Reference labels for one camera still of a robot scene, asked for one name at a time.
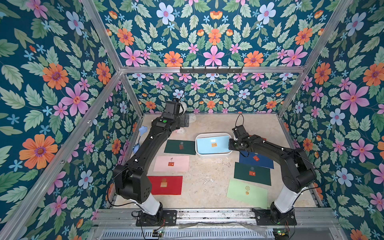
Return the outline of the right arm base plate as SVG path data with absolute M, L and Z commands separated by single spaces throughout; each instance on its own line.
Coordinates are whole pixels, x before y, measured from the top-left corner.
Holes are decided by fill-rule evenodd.
M 278 210 L 252 209 L 258 226 L 296 226 L 297 221 L 293 210 L 280 213 Z

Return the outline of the light blue envelope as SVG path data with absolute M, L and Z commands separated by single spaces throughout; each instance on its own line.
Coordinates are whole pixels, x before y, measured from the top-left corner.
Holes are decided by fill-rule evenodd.
M 201 155 L 229 153 L 229 141 L 229 136 L 198 138 L 198 153 Z

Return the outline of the white plastic storage box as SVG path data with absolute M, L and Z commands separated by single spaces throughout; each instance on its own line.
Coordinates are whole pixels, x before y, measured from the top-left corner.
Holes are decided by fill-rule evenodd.
M 206 138 L 206 137 L 218 137 L 218 136 L 229 136 L 231 138 L 231 136 L 228 134 L 228 133 L 204 133 L 204 134 L 199 134 L 197 135 L 196 139 L 195 139 L 195 150 L 196 150 L 196 153 L 202 157 L 202 158 L 214 158 L 214 157 L 223 157 L 223 156 L 227 156 L 227 155 L 230 155 L 232 153 L 232 151 L 230 150 L 229 153 L 226 153 L 226 154 L 212 154 L 212 155 L 201 155 L 198 153 L 198 148 L 197 148 L 197 139 L 198 138 Z

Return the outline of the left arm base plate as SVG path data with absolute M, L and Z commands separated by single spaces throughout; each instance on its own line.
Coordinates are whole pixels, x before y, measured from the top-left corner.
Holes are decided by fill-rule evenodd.
M 177 222 L 176 210 L 160 210 L 155 216 L 139 212 L 136 220 L 137 227 L 175 226 Z

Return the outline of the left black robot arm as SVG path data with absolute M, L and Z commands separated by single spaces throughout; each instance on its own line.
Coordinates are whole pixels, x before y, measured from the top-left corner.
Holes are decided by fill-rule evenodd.
M 127 200 L 144 203 L 150 196 L 152 184 L 147 176 L 149 167 L 160 147 L 172 132 L 189 126 L 189 116 L 182 103 L 173 99 L 166 102 L 162 114 L 151 123 L 149 133 L 137 152 L 113 171 L 116 193 Z

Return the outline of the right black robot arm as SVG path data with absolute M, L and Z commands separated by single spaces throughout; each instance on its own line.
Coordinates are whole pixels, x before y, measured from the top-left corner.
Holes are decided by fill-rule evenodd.
M 299 193 L 316 179 L 315 168 L 303 149 L 284 148 L 258 135 L 251 136 L 243 125 L 232 131 L 234 138 L 229 140 L 229 149 L 260 154 L 279 164 L 282 181 L 290 191 Z

